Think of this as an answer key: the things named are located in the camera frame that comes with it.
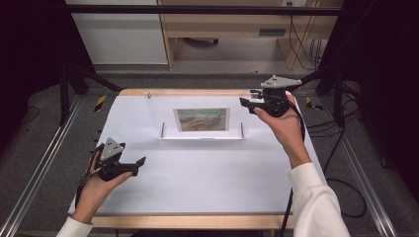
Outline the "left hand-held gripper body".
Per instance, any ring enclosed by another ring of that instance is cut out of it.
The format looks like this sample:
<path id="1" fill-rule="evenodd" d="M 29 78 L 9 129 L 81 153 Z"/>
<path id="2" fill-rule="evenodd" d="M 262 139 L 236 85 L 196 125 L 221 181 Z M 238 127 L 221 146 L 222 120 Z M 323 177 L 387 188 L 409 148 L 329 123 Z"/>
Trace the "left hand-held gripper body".
<path id="1" fill-rule="evenodd" d="M 99 146 L 100 156 L 95 162 L 95 171 L 100 179 L 110 181 L 125 172 L 132 171 L 130 164 L 120 163 L 124 149 L 123 143 L 117 143 L 112 138 L 108 138 Z"/>

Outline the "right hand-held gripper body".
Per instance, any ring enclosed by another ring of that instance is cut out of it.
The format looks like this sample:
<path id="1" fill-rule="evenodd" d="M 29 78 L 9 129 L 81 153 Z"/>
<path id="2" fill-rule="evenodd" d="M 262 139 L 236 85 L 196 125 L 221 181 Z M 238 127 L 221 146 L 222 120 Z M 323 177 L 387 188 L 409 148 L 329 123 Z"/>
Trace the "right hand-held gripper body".
<path id="1" fill-rule="evenodd" d="M 261 84 L 262 90 L 252 89 L 252 99 L 260 99 L 262 103 L 250 102 L 249 113 L 254 114 L 255 108 L 261 108 L 271 117 L 279 118 L 290 108 L 286 89 L 290 86 L 300 85 L 300 80 L 273 75 Z"/>

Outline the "picture card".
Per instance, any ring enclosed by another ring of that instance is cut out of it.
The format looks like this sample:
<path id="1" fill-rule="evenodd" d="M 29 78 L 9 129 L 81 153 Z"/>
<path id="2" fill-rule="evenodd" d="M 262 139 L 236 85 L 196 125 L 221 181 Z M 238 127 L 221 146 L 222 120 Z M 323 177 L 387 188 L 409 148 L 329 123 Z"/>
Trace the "picture card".
<path id="1" fill-rule="evenodd" d="M 175 122 L 181 132 L 227 131 L 229 108 L 174 109 Z"/>

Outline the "clear acrylic photo frame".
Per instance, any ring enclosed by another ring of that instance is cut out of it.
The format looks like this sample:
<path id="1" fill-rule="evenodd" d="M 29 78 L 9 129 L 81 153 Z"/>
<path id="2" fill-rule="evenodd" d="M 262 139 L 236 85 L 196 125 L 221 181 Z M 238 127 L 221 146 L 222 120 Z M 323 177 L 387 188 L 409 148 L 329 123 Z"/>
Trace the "clear acrylic photo frame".
<path id="1" fill-rule="evenodd" d="M 248 109 L 240 105 L 243 93 L 187 93 L 151 94 L 145 97 L 151 119 L 159 139 L 217 139 L 241 140 L 248 133 L 251 116 Z M 181 132 L 175 122 L 174 109 L 229 108 L 229 127 L 227 131 Z"/>

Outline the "person's right hand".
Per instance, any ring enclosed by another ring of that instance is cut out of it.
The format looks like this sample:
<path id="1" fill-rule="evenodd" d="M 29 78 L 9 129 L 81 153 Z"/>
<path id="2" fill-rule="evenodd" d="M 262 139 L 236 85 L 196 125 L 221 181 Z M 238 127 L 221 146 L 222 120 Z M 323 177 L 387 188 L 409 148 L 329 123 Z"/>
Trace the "person's right hand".
<path id="1" fill-rule="evenodd" d="M 256 116 L 272 130 L 282 144 L 289 156 L 292 169 L 311 162 L 301 135 L 300 118 L 292 108 L 289 108 L 280 118 L 271 117 L 264 110 Z"/>

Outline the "person's left hand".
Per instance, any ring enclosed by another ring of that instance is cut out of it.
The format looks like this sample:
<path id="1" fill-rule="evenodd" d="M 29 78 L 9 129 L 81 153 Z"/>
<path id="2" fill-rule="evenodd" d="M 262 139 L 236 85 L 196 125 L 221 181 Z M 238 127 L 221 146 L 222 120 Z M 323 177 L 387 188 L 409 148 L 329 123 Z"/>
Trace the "person's left hand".
<path id="1" fill-rule="evenodd" d="M 71 218 L 84 224 L 90 224 L 107 196 L 131 175 L 132 172 L 126 172 L 110 181 L 103 181 L 97 175 L 93 175 L 86 182 Z"/>

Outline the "black metal stand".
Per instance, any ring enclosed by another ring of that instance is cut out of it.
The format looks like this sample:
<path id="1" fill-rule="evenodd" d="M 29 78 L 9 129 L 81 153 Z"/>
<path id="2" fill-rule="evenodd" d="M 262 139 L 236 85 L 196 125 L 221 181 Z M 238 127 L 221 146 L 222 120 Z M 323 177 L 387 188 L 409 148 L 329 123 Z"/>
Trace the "black metal stand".
<path id="1" fill-rule="evenodd" d="M 318 96 L 327 95 L 331 89 L 334 89 L 334 100 L 333 100 L 333 118 L 337 122 L 339 127 L 345 126 L 345 120 L 342 109 L 342 94 L 344 88 L 343 74 L 339 69 L 334 66 L 324 66 L 315 70 L 314 72 L 304 76 L 300 80 L 299 85 L 289 86 L 290 92 L 295 92 L 299 87 L 305 85 L 315 79 L 319 79 L 315 93 Z"/>
<path id="2" fill-rule="evenodd" d="M 124 88 L 107 79 L 99 76 L 95 71 L 88 70 L 78 64 L 68 64 L 62 67 L 59 72 L 59 93 L 60 93 L 60 125 L 63 125 L 70 117 L 70 105 L 68 86 L 71 86 L 77 95 L 86 95 L 89 87 L 85 79 L 89 78 L 105 86 L 113 92 L 120 92 Z"/>

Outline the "wooden desk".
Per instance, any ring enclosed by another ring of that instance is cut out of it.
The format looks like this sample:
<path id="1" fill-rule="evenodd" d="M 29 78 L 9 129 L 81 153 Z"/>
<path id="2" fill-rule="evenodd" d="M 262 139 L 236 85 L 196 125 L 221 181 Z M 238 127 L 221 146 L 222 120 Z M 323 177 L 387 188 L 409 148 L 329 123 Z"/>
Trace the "wooden desk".
<path id="1" fill-rule="evenodd" d="M 157 0 L 160 6 L 253 6 L 338 8 L 344 0 Z M 163 14 L 165 37 L 172 39 L 271 38 L 278 42 L 289 69 L 302 59 L 308 40 L 327 40 L 334 28 L 335 16 L 281 15 L 190 15 Z M 286 29 L 283 37 L 259 37 L 260 29 Z"/>

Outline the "wooden table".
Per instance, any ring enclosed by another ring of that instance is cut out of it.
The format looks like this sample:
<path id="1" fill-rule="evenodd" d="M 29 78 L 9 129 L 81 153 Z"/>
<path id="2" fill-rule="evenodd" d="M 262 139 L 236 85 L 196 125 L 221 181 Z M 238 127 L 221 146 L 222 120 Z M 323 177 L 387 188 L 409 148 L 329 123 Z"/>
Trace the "wooden table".
<path id="1" fill-rule="evenodd" d="M 187 93 L 243 93 L 246 90 L 168 90 L 125 89 L 119 96 L 143 96 L 151 94 Z M 166 214 L 166 215 L 102 215 L 98 211 L 93 223 L 99 228 L 144 228 L 144 229 L 277 229 L 283 220 L 282 213 L 250 214 Z"/>

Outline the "black curtain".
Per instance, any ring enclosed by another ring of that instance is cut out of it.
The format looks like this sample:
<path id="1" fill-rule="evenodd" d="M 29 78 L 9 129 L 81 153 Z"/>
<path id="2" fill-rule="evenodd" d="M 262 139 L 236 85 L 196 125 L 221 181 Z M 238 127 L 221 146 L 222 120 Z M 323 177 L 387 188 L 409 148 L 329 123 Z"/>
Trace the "black curtain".
<path id="1" fill-rule="evenodd" d="M 0 152 L 12 141 L 32 94 L 60 72 L 93 63 L 65 0 L 0 0 Z"/>
<path id="2" fill-rule="evenodd" d="M 419 202 L 419 0 L 344 0 L 325 62 L 350 31 L 341 72 L 361 87 L 360 109 L 383 157 Z"/>

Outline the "white cabinet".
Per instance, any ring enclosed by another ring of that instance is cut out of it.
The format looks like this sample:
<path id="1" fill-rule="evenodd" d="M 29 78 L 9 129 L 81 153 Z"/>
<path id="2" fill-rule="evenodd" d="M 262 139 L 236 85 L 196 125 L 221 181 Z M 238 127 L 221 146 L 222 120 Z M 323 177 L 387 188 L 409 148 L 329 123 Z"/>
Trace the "white cabinet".
<path id="1" fill-rule="evenodd" d="M 73 14 L 95 65 L 166 64 L 160 17 L 156 14 Z"/>

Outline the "yellow-handled clamp right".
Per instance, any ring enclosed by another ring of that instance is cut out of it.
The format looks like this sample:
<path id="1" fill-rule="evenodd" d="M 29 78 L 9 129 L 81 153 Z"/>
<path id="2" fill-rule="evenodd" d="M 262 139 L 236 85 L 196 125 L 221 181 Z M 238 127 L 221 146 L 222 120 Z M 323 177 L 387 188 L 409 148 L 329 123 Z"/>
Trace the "yellow-handled clamp right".
<path id="1" fill-rule="evenodd" d="M 317 110 L 317 111 L 323 111 L 323 107 L 322 106 L 318 106 L 318 105 L 314 105 L 311 102 L 310 97 L 305 97 L 305 104 L 310 109 L 314 109 L 314 110 Z"/>

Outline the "yellow-handled clamp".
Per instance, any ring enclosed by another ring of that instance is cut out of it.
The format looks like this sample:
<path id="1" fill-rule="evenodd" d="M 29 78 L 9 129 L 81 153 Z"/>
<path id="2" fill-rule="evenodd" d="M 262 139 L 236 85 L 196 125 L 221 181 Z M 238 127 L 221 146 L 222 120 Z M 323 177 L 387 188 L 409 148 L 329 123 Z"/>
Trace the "yellow-handled clamp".
<path id="1" fill-rule="evenodd" d="M 99 99 L 96 103 L 96 106 L 94 108 L 94 112 L 99 112 L 101 110 L 101 108 L 104 105 L 104 102 L 105 102 L 106 98 L 107 98 L 106 95 L 102 95 L 102 96 L 99 97 Z"/>
<path id="2" fill-rule="evenodd" d="M 317 110 L 317 111 L 323 111 L 323 107 L 322 106 L 318 106 L 318 105 L 314 105 L 311 102 L 310 97 L 305 97 L 305 104 L 310 109 L 314 109 L 314 110 Z"/>

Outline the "yellow-handled clamp left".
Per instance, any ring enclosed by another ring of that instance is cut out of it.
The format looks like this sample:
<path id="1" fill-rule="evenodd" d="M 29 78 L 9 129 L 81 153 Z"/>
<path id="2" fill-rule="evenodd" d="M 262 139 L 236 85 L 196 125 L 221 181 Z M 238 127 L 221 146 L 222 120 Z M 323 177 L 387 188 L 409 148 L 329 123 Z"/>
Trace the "yellow-handled clamp left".
<path id="1" fill-rule="evenodd" d="M 96 106 L 94 108 L 94 112 L 99 112 L 101 110 L 101 108 L 104 105 L 104 102 L 105 102 L 106 98 L 107 98 L 106 95 L 102 95 L 102 96 L 99 97 L 99 99 L 96 103 Z"/>

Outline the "aluminium floor rail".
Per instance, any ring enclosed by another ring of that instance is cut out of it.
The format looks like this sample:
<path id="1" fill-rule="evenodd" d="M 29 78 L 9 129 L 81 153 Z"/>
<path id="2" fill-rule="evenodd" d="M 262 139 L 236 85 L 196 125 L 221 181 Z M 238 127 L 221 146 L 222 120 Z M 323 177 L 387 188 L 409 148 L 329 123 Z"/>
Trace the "aluminium floor rail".
<path id="1" fill-rule="evenodd" d="M 50 165 L 54 161 L 55 156 L 68 133 L 68 130 L 72 126 L 83 101 L 84 98 L 82 96 L 74 97 L 67 119 L 58 127 L 14 208 L 5 222 L 1 225 L 0 237 L 14 237 L 16 234 L 42 184 L 45 175 L 49 170 Z"/>
<path id="2" fill-rule="evenodd" d="M 330 154 L 329 163 L 324 163 L 323 170 L 327 181 L 338 189 L 344 221 L 352 237 L 397 237 L 349 139 L 351 127 L 359 115 L 358 108 L 352 99 L 344 98 L 342 109 L 345 126 L 332 126 L 338 138 L 335 152 Z"/>

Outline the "black horizontal frame bar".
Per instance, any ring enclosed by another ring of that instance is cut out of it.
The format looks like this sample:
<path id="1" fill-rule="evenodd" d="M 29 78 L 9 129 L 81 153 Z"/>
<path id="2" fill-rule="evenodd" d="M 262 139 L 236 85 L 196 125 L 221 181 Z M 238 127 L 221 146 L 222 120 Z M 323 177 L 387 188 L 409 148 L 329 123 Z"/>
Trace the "black horizontal frame bar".
<path id="1" fill-rule="evenodd" d="M 190 14 L 190 15 L 292 15 L 339 16 L 341 8 L 253 7 L 253 6 L 152 6 L 152 5 L 80 5 L 65 6 L 81 14 Z"/>

